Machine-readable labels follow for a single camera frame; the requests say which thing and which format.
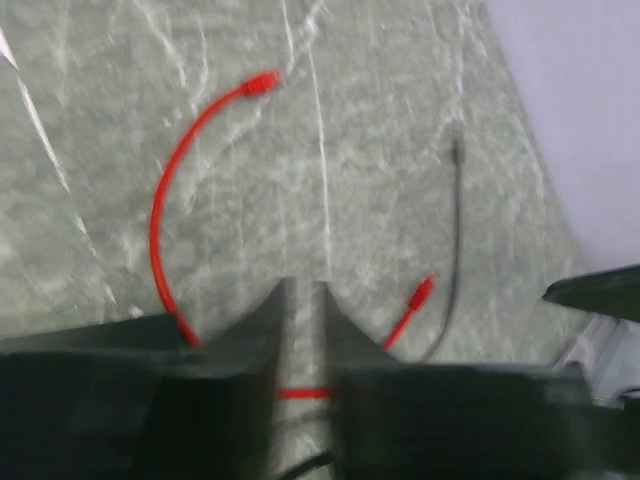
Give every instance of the black plastic object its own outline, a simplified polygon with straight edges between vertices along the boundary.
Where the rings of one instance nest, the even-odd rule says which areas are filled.
[[[338,480],[562,479],[637,467],[621,412],[593,405],[580,369],[404,364],[323,288]]]
[[[640,265],[566,278],[552,284],[547,302],[640,322]]]
[[[262,478],[287,290],[184,352],[170,315],[1,342],[0,478]]]

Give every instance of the black wire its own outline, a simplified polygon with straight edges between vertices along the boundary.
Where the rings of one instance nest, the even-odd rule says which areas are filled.
[[[427,362],[438,351],[445,340],[451,324],[453,313],[458,302],[458,287],[460,283],[460,252],[462,250],[462,165],[465,160],[464,139],[461,134],[456,135],[453,141],[451,157],[455,166],[454,206],[453,206],[453,254],[451,265],[451,284],[449,286],[449,300],[445,310],[444,319],[440,324],[440,330],[429,349],[422,356],[422,361]]]
[[[278,480],[296,480],[302,478],[304,475],[311,473],[318,468],[329,465],[333,462],[333,456],[331,452],[322,452],[313,457],[307,458],[298,465],[291,467],[289,470],[283,472],[278,477]]]
[[[449,286],[449,300],[445,310],[444,319],[440,326],[440,331],[436,339],[429,346],[427,352],[422,356],[423,361],[428,361],[442,345],[453,323],[453,313],[458,301],[458,286],[460,283],[460,254],[462,251],[462,164],[465,161],[464,138],[458,133],[454,138],[451,151],[452,162],[455,166],[454,180],[454,211],[453,211],[453,263],[451,267],[451,284]],[[302,415],[283,420],[276,424],[276,428],[282,433],[306,425],[307,423],[323,420],[326,418],[325,410],[311,410]]]

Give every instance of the wire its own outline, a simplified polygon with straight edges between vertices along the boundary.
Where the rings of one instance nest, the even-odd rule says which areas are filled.
[[[411,295],[411,298],[407,302],[407,308],[400,317],[400,320],[396,322],[395,326],[391,330],[391,333],[387,336],[386,340],[383,342],[382,347],[385,350],[389,350],[398,337],[402,334],[409,321],[413,317],[413,315],[419,311],[425,304],[425,302],[431,296],[433,292],[433,288],[435,287],[436,279],[439,274],[437,272],[430,273],[427,275],[419,284],[418,287]],[[327,398],[329,397],[329,389],[328,388],[288,388],[285,390],[280,390],[278,392],[278,398],[282,400],[293,400],[293,399],[302,399],[302,398]]]
[[[455,166],[454,185],[454,206],[453,206],[453,264],[451,265],[451,284],[449,287],[449,301],[440,330],[429,349],[422,356],[422,361],[427,362],[435,355],[441,347],[442,342],[447,337],[451,324],[453,323],[453,313],[458,302],[458,289],[460,283],[460,254],[462,251],[462,165],[465,161],[464,138],[461,134],[456,135],[453,141],[451,157]]]
[[[153,205],[151,207],[151,221],[149,224],[149,257],[151,260],[151,270],[153,272],[153,278],[158,290],[160,300],[164,305],[164,308],[169,313],[174,313],[178,319],[178,328],[181,335],[186,342],[192,346],[197,347],[202,344],[202,341],[198,335],[193,331],[185,320],[182,312],[178,308],[178,305],[171,293],[169,284],[167,283],[164,267],[162,264],[161,254],[161,232],[162,232],[162,213],[164,207],[164,200],[173,176],[186,155],[191,143],[196,138],[200,130],[206,125],[206,123],[220,110],[222,110],[231,101],[242,96],[254,96],[267,93],[273,90],[280,83],[280,74],[277,71],[262,72],[246,81],[241,83],[235,89],[225,93],[217,100],[209,104],[195,119],[193,124],[189,127],[185,135],[182,137],[174,152],[169,158],[169,162],[165,167],[158,186],[153,197]],[[437,274],[428,275],[419,285],[411,299],[409,300],[408,307],[404,315],[394,326],[391,334],[384,342],[384,348],[390,348],[398,337],[402,334],[412,316],[417,312],[423,304],[427,301],[433,290],[435,279]],[[329,390],[327,388],[293,388],[284,389],[278,392],[278,396],[281,399],[306,399],[306,398],[326,398],[329,396]]]
[[[333,455],[331,452],[322,452],[281,473],[280,476],[278,476],[278,480],[296,480],[314,470],[317,470],[318,468],[325,467],[332,462]]]
[[[162,256],[160,253],[160,234],[162,229],[162,210],[164,199],[169,190],[169,185],[173,179],[173,175],[178,168],[178,165],[184,158],[187,150],[191,146],[191,143],[195,139],[198,132],[204,127],[204,125],[213,117],[216,113],[222,110],[229,102],[239,98],[241,96],[253,96],[266,93],[275,88],[280,83],[280,74],[277,71],[263,72],[255,77],[252,77],[237,88],[225,93],[220,98],[209,104],[200,115],[193,122],[187,133],[182,137],[180,143],[174,150],[173,154],[169,158],[169,163],[165,167],[165,170],[160,177],[156,193],[153,197],[153,206],[151,207],[151,223],[149,225],[149,256],[151,259],[151,270],[153,271],[153,278],[160,295],[160,300],[164,305],[164,308],[169,313],[174,313],[178,318],[178,328],[180,333],[187,341],[187,343],[196,347],[201,345],[201,341],[196,333],[191,329],[189,324],[185,321],[184,316],[180,312],[178,305],[176,304],[171,290],[167,283],[167,279],[162,266]]]
[[[459,267],[460,267],[460,253],[462,250],[462,164],[464,162],[464,145],[463,138],[459,134],[454,140],[453,151],[452,151],[452,159],[453,163],[456,167],[456,178],[455,178],[455,199],[454,199],[454,250],[453,250],[453,266],[452,266],[452,277],[451,277],[451,285],[449,290],[449,301],[447,303],[447,309],[445,311],[444,321],[440,327],[440,331],[436,337],[436,340],[431,344],[429,350],[422,357],[424,361],[428,361],[438,350],[438,348],[442,345],[449,328],[451,327],[451,323],[453,320],[453,312],[455,310],[455,305],[457,302],[458,296],[458,284],[459,284]],[[438,278],[438,273],[432,273],[428,275],[421,283],[418,285],[418,288],[411,296],[411,299],[408,302],[408,307],[405,314],[400,318],[395,328],[392,330],[391,334],[387,337],[383,346],[385,349],[388,349],[393,345],[393,342],[400,335],[402,330],[406,327],[407,323],[411,319],[413,313],[419,310],[422,305],[426,302],[426,300],[431,295],[433,287],[435,285],[435,280]],[[314,398],[324,398],[324,392],[314,391],[313,389],[290,389],[288,391],[283,392],[283,396],[280,398],[305,398],[303,395],[313,394],[317,395]],[[292,395],[296,394],[297,396],[284,396],[284,394]],[[307,423],[311,423],[317,420],[322,420],[326,417],[325,410],[311,410],[309,412],[305,412],[304,414],[284,420],[277,424],[276,428],[283,432],[287,432],[290,429],[298,428]]]

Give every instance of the gray marble surface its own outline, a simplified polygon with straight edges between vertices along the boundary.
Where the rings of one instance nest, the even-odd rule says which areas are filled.
[[[581,261],[482,3],[0,5],[19,68],[0,67],[0,335],[161,311],[146,237],[163,165],[208,100],[274,66],[285,85],[215,118],[168,197],[166,268],[197,331],[215,333],[293,275],[282,378],[309,384],[313,279],[331,281],[381,339],[437,269],[431,301],[394,349],[419,358],[450,278],[455,121],[468,153],[461,291],[438,360],[544,363],[578,328],[538,300]],[[322,443],[293,437],[285,463]]]

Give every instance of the red ethernet cable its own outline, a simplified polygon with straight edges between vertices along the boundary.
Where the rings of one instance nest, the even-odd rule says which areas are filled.
[[[191,329],[186,322],[182,313],[176,304],[171,289],[167,283],[167,279],[162,266],[162,256],[160,249],[160,233],[162,226],[162,209],[164,199],[169,185],[173,178],[173,175],[178,168],[178,165],[182,158],[187,153],[187,150],[191,146],[191,143],[195,139],[198,132],[202,127],[224,108],[228,103],[236,98],[242,96],[254,96],[267,93],[277,87],[280,83],[280,74],[277,71],[262,72],[255,77],[252,77],[240,84],[237,88],[225,93],[220,98],[209,104],[196,118],[187,133],[182,137],[180,143],[175,148],[173,154],[169,159],[169,163],[165,167],[165,170],[160,178],[156,193],[153,197],[153,206],[151,207],[151,222],[149,225],[149,256],[151,258],[151,269],[153,271],[153,278],[158,289],[158,294],[167,312],[175,313],[178,318],[178,328],[180,333],[192,347],[197,347],[202,344],[202,341],[198,335]],[[409,300],[407,310],[405,314],[396,323],[389,337],[383,344],[385,350],[389,349],[393,343],[400,336],[405,329],[409,320],[415,312],[417,312],[426,300],[431,295],[433,290],[437,274],[432,273],[428,275],[421,283]],[[283,389],[278,392],[278,397],[281,399],[302,399],[302,398],[326,398],[329,396],[329,390],[327,388],[289,388]]]

